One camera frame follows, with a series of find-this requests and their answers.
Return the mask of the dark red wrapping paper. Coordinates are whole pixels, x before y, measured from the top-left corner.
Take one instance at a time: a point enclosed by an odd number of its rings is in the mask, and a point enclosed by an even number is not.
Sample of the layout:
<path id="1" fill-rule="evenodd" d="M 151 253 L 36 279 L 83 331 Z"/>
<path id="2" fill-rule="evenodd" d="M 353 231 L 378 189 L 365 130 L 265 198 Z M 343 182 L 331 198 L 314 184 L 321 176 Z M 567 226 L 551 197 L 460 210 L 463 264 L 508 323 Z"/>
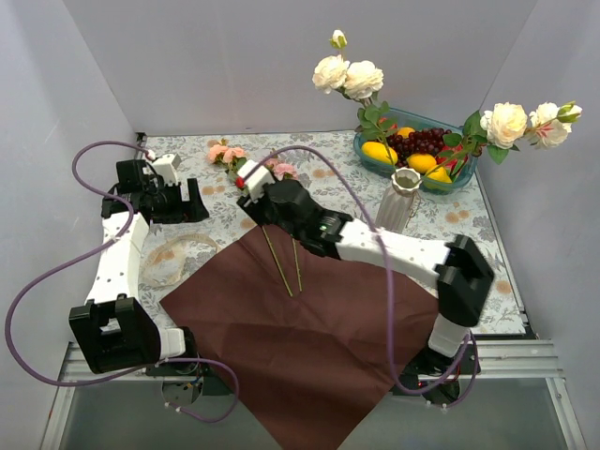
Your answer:
<path id="1" fill-rule="evenodd" d="M 428 342 L 437 299 L 381 267 L 321 258 L 254 228 L 163 298 L 285 449 L 336 449 Z"/>

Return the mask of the peach rose stem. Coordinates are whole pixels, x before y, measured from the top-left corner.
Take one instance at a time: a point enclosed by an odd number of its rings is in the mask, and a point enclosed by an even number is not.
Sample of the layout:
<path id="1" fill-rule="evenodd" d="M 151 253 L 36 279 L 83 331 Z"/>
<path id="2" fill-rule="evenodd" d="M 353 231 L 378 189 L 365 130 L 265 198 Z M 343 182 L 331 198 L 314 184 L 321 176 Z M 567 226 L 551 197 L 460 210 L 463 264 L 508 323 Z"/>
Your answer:
<path id="1" fill-rule="evenodd" d="M 224 168 L 228 178 L 235 184 L 238 190 L 243 194 L 247 194 L 248 192 L 242 187 L 242 180 L 237 176 L 238 170 L 248 160 L 248 155 L 245 150 L 241 147 L 229 146 L 226 139 L 209 141 L 207 145 L 209 148 L 207 156 L 208 160 L 212 164 Z"/>

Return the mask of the white rose stem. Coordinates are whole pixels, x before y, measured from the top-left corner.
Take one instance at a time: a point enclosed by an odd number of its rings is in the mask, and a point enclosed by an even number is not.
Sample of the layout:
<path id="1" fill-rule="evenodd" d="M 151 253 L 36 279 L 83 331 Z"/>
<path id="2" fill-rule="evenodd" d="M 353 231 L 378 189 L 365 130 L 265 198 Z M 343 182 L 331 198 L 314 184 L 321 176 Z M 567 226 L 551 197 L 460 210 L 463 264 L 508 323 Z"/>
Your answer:
<path id="1" fill-rule="evenodd" d="M 448 147 L 461 145 L 469 157 L 478 158 L 486 153 L 501 164 L 518 150 L 518 142 L 522 140 L 541 150 L 562 145 L 582 113 L 574 101 L 561 106 L 545 102 L 532 112 L 525 112 L 520 104 L 497 103 L 490 110 L 474 112 L 461 132 L 448 134 L 443 141 Z"/>

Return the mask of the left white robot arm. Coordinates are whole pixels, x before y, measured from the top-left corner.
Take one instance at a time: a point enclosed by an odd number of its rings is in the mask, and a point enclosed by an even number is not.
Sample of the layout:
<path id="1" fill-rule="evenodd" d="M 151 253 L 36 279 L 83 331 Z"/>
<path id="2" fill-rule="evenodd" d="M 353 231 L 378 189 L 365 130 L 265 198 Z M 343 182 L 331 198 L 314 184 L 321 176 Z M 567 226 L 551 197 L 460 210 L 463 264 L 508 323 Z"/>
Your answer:
<path id="1" fill-rule="evenodd" d="M 139 298 L 143 243 L 151 224 L 200 222 L 209 217 L 198 182 L 180 182 L 179 156 L 116 164 L 117 183 L 101 206 L 104 243 L 96 279 L 85 303 L 69 312 L 69 326 L 96 373 L 166 360 L 181 375 L 200 362 L 191 331 L 159 327 Z"/>

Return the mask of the pink rose stem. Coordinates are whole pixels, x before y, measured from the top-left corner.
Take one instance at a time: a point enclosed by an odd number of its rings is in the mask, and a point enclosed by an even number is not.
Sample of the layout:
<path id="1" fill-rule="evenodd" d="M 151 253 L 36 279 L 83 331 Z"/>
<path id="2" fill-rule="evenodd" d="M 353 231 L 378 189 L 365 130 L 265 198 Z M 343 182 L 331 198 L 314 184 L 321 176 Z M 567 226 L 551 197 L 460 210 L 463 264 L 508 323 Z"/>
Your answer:
<path id="1" fill-rule="evenodd" d="M 294 180 L 297 179 L 297 172 L 296 172 L 296 169 L 294 168 L 294 166 L 291 164 L 285 163 L 285 162 L 280 162 L 276 157 L 273 157 L 267 161 L 266 168 L 271 171 L 271 173 L 275 176 L 275 178 L 278 181 L 282 181 L 285 179 L 294 179 Z M 290 297 L 293 297 L 293 290 L 292 290 L 290 283 L 288 282 L 288 280 L 285 276 L 285 273 L 283 271 L 283 268 L 278 260 L 278 255 L 277 255 L 275 248 L 272 244 L 272 241 L 268 235 L 268 232 L 264 227 L 262 227 L 262 234 L 263 234 L 265 242 L 270 250 L 271 256 L 276 265 L 277 271 L 283 282 L 283 285 L 284 285 L 288 295 Z M 303 291 L 301 270 L 300 270 L 296 241 L 294 239 L 292 239 L 292 251 L 293 251 L 293 260 L 294 260 L 294 265 L 295 265 L 295 273 L 296 273 L 296 278 L 297 278 L 297 287 L 298 287 L 299 292 L 301 293 Z"/>

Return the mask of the cream ribbon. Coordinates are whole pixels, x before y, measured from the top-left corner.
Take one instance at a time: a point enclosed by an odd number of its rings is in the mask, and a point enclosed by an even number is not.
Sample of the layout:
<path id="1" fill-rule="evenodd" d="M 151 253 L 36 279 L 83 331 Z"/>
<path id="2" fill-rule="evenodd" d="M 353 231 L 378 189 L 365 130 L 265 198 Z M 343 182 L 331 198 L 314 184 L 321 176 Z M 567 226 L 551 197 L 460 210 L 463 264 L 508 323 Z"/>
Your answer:
<path id="1" fill-rule="evenodd" d="M 153 288 L 177 285 L 185 274 L 188 249 L 207 248 L 208 259 L 220 252 L 219 244 L 206 234 L 188 233 L 168 240 L 142 259 L 141 281 Z"/>

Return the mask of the rose bud stem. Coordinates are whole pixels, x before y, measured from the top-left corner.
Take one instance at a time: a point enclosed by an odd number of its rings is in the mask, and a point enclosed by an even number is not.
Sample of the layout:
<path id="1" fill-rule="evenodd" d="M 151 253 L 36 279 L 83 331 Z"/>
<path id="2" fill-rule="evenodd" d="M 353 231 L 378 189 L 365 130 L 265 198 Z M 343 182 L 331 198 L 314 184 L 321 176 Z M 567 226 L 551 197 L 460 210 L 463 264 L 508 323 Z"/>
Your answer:
<path id="1" fill-rule="evenodd" d="M 326 95 L 338 93 L 356 103 L 358 132 L 363 133 L 367 142 L 388 146 L 386 138 L 398 130 L 398 120 L 387 116 L 389 104 L 379 99 L 384 84 L 383 70 L 370 60 L 348 60 L 345 55 L 348 39 L 340 29 L 333 31 L 329 45 L 335 52 L 320 60 L 313 69 L 311 80 L 315 89 Z"/>

